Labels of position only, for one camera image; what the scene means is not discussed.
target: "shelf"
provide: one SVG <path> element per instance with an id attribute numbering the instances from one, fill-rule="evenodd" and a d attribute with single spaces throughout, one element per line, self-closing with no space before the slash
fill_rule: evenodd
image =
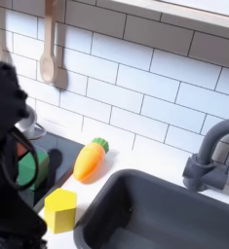
<path id="1" fill-rule="evenodd" d="M 229 28 L 229 0 L 111 0 Z"/>

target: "orange carrot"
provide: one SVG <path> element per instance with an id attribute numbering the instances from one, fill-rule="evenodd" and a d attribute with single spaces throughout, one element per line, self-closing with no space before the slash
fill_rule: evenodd
<path id="1" fill-rule="evenodd" d="M 87 181 L 103 162 L 104 155 L 108 150 L 108 142 L 102 138 L 96 138 L 91 144 L 86 145 L 75 162 L 74 178 L 81 182 Z"/>

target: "sink basin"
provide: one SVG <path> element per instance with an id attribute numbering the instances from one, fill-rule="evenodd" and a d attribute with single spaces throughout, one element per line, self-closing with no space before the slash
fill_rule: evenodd
<path id="1" fill-rule="evenodd" d="M 229 249 L 229 205 L 121 170 L 80 219 L 74 240 L 80 249 Z"/>

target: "yellow block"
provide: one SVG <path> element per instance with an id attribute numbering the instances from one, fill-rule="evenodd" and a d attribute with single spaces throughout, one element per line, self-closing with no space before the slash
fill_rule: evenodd
<path id="1" fill-rule="evenodd" d="M 53 233 L 72 231 L 75 223 L 77 195 L 56 189 L 45 198 L 45 221 Z"/>

